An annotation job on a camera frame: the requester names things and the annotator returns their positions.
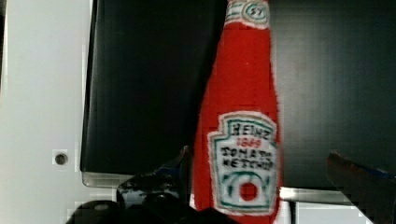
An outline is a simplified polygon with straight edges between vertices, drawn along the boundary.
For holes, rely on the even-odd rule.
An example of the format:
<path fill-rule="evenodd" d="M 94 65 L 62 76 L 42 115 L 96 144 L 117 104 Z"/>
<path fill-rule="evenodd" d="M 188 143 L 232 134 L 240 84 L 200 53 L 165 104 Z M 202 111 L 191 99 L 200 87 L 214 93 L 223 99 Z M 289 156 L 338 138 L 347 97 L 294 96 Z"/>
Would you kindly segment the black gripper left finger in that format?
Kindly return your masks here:
<path fill-rule="evenodd" d="M 158 170 L 135 175 L 116 189 L 116 200 L 80 205 L 65 224 L 239 224 L 214 208 L 190 206 L 188 147 Z"/>

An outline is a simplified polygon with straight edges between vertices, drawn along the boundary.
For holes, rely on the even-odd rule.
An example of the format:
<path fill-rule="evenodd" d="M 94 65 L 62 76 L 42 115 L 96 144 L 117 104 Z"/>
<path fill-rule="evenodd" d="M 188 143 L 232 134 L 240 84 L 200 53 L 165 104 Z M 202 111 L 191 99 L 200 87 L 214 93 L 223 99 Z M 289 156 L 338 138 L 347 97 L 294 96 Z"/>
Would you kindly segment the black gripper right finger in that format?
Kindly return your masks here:
<path fill-rule="evenodd" d="M 395 224 L 395 175 L 331 153 L 327 177 L 373 224 Z"/>

